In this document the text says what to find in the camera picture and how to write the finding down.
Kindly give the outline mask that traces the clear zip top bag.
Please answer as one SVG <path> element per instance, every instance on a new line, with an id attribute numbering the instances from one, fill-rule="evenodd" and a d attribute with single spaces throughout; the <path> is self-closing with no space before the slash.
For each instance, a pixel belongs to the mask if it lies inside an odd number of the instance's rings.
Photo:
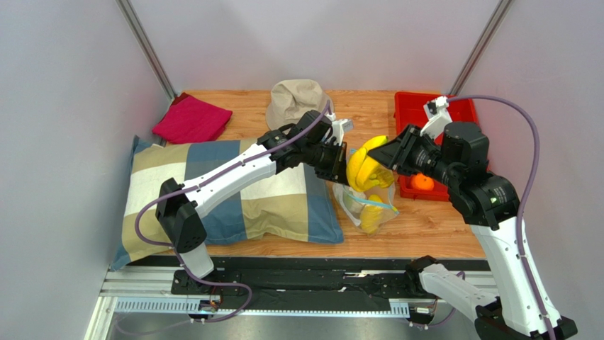
<path id="1" fill-rule="evenodd" d="M 332 187 L 335 200 L 359 232 L 379 233 L 390 220 L 398 217 L 393 205 L 394 176 L 380 163 L 368 156 L 361 147 L 348 159 L 346 175 L 349 184 Z"/>

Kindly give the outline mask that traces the fake orange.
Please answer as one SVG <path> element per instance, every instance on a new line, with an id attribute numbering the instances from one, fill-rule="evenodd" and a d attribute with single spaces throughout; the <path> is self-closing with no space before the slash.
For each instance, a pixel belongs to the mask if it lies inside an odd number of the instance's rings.
<path id="1" fill-rule="evenodd" d="M 424 174 L 416 174 L 410 177 L 410 187 L 417 191 L 432 191 L 435 182 Z"/>

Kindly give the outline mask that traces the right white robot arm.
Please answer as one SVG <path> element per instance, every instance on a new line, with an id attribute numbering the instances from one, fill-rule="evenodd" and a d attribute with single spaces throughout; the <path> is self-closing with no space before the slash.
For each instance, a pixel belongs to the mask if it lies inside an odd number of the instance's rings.
<path id="1" fill-rule="evenodd" d="M 449 200 L 478 239 L 498 289 L 488 293 L 450 273 L 431 256 L 406 268 L 413 294 L 447 301 L 474 323 L 481 339 L 569 339 L 575 321 L 559 314 L 536 272 L 520 199 L 509 180 L 488 170 L 489 141 L 471 122 L 444 127 L 442 142 L 409 125 L 368 155 L 399 174 L 423 174 L 447 187 Z"/>

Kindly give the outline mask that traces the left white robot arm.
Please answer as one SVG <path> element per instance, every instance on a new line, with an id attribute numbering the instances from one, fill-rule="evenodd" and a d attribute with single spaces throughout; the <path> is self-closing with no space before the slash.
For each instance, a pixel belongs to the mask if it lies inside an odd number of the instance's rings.
<path id="1" fill-rule="evenodd" d="M 199 177 L 166 180 L 155 201 L 155 217 L 168 236 L 184 271 L 197 283 L 214 269 L 202 219 L 246 187 L 300 164 L 333 183 L 346 184 L 346 132 L 350 119 L 310 110 L 296 123 L 270 130 L 239 156 Z"/>

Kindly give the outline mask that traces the fake white cauliflower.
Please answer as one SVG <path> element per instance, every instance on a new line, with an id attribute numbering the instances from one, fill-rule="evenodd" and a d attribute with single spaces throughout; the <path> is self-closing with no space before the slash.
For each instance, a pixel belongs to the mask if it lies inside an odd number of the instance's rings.
<path id="1" fill-rule="evenodd" d="M 364 204 L 362 200 L 366 198 L 364 193 L 355 191 L 350 187 L 343 188 L 342 199 L 345 208 L 353 215 L 359 215 L 362 211 Z"/>

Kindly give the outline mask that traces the fake banana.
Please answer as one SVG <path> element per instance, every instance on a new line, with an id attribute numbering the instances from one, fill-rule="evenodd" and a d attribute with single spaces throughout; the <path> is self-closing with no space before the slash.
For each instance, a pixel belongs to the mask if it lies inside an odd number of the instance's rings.
<path id="1" fill-rule="evenodd" d="M 369 156 L 369 151 L 388 142 L 386 135 L 378 135 L 367 140 L 349 158 L 346 175 L 349 186 L 357 192 L 365 192 L 374 187 L 388 188 L 394 182 L 392 172 Z"/>

